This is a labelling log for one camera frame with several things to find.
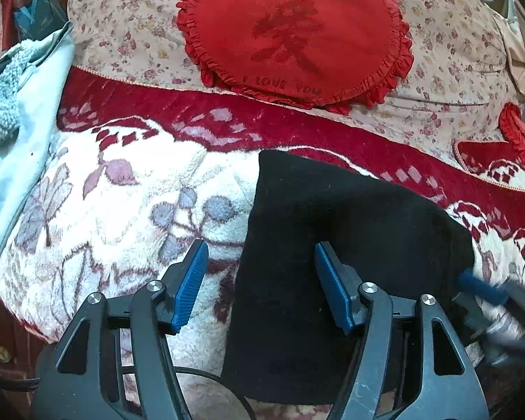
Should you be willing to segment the black pants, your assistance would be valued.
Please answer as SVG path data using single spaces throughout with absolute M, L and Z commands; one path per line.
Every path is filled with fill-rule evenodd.
M 350 290 L 373 282 L 449 307 L 472 238 L 401 186 L 281 151 L 259 167 L 222 377 L 266 403 L 330 404 L 361 337 Z

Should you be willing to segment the small red ruffled pillow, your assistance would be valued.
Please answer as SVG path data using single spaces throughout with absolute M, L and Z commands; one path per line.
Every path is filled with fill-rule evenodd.
M 514 103 L 506 103 L 499 116 L 499 128 L 525 165 L 525 123 L 522 111 Z

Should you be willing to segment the red and white plush blanket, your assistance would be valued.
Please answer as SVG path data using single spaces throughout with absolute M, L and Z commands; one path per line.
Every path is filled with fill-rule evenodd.
M 208 277 L 174 356 L 220 369 L 264 149 L 423 195 L 470 231 L 477 275 L 525 286 L 525 166 L 496 116 L 401 100 L 340 116 L 75 67 L 57 142 L 1 254 L 0 299 L 27 332 L 54 340 L 87 294 L 131 293 L 203 237 Z

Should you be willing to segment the beige curtain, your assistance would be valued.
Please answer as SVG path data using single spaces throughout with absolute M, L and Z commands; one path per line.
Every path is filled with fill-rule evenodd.
M 504 14 L 493 11 L 492 16 L 503 37 L 509 73 L 525 102 L 525 8 L 519 0 L 505 0 Z

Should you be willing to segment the grey fleece jacket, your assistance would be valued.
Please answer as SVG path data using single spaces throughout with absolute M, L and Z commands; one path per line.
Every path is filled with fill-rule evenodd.
M 72 30 L 68 22 L 0 58 L 0 257 L 45 166 L 75 54 Z

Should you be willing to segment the large red heart pillow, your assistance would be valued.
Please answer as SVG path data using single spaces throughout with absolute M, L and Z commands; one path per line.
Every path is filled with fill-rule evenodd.
M 202 83 L 347 114 L 382 103 L 414 57 L 398 0 L 179 0 Z

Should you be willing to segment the floral beige quilt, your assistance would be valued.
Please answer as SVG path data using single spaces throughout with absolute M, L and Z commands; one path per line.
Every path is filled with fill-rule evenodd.
M 518 93 L 503 37 L 480 0 L 398 0 L 412 38 L 412 70 L 384 103 L 350 120 L 446 158 L 456 139 L 498 140 Z M 178 0 L 68 0 L 75 65 L 136 84 L 202 90 L 176 25 Z

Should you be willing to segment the teal bag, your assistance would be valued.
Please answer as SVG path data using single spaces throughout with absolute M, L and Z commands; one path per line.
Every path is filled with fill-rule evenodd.
M 20 41 L 40 41 L 67 23 L 68 17 L 57 0 L 31 0 L 14 10 L 14 23 Z

